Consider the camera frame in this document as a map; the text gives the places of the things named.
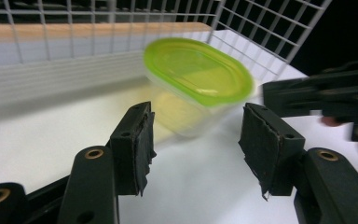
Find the plastic container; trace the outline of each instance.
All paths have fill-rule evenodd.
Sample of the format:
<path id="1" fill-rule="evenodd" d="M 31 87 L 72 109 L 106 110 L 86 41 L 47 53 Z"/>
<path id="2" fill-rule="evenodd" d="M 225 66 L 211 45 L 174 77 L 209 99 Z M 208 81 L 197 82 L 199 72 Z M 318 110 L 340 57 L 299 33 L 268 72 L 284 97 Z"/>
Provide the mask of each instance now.
<path id="1" fill-rule="evenodd" d="M 164 38 L 145 49 L 148 78 L 156 84 L 156 120 L 175 133 L 195 136 L 255 88 L 247 69 L 213 47 L 191 39 Z"/>

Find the white surface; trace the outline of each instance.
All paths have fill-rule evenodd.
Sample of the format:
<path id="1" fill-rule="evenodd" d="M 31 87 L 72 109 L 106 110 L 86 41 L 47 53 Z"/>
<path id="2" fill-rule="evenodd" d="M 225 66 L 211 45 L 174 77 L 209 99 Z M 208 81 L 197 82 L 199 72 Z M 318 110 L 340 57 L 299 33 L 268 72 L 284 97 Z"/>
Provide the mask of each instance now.
<path id="1" fill-rule="evenodd" d="M 284 74 L 300 76 L 289 68 Z M 148 83 L 140 78 L 81 95 L 3 107 L 0 182 L 22 183 L 29 193 L 68 175 L 79 150 L 104 145 L 126 109 L 148 97 Z M 170 134 L 155 126 L 158 155 L 145 196 L 120 197 L 121 223 L 297 223 L 293 197 L 261 198 L 237 143 L 241 116 L 239 106 L 193 139 L 167 140 Z M 358 146 L 345 140 L 347 127 L 324 127 L 317 119 L 286 120 L 306 137 L 306 149 L 339 151 L 358 170 Z"/>

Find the food container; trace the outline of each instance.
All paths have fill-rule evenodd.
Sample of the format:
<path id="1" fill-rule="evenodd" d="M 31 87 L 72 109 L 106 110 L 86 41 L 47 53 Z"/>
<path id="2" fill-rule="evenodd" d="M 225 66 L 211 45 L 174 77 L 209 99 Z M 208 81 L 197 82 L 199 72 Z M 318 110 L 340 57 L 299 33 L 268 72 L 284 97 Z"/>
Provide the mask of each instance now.
<path id="1" fill-rule="evenodd" d="M 145 49 L 147 77 L 155 84 L 156 121 L 185 136 L 201 134 L 255 89 L 247 69 L 213 47 L 186 38 L 163 38 Z"/>

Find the wooden strip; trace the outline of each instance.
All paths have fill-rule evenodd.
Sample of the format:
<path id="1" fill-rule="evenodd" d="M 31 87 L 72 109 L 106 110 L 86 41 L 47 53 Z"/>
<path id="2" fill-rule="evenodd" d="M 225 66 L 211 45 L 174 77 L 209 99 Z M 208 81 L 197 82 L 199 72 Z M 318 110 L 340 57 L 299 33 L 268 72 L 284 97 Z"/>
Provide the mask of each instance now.
<path id="1" fill-rule="evenodd" d="M 47 24 L 48 39 L 69 38 L 69 24 Z M 20 41 L 43 40 L 42 24 L 16 24 Z M 136 22 L 136 23 L 98 23 L 95 24 L 95 36 L 167 34 L 182 32 L 210 31 L 211 27 L 201 22 Z M 91 37 L 92 24 L 73 24 L 74 37 Z M 0 42 L 14 42 L 13 31 L 9 24 L 0 24 Z"/>

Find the green lid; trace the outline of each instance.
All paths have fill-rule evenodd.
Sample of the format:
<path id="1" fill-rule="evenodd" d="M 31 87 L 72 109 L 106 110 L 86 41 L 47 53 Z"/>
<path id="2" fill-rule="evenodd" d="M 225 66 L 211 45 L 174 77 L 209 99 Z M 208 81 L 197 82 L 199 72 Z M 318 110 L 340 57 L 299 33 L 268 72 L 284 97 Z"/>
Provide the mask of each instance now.
<path id="1" fill-rule="evenodd" d="M 159 39 L 147 46 L 144 61 L 152 76 L 202 105 L 237 103 L 254 85 L 237 60 L 191 39 Z"/>

